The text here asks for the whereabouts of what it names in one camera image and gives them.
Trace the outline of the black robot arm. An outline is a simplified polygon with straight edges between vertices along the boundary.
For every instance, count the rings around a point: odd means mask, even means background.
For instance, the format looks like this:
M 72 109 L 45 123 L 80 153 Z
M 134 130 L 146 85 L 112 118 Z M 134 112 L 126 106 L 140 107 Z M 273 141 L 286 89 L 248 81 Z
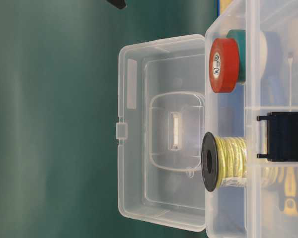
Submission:
M 118 9 L 124 9 L 127 6 L 125 0 L 107 0 L 107 2 Z

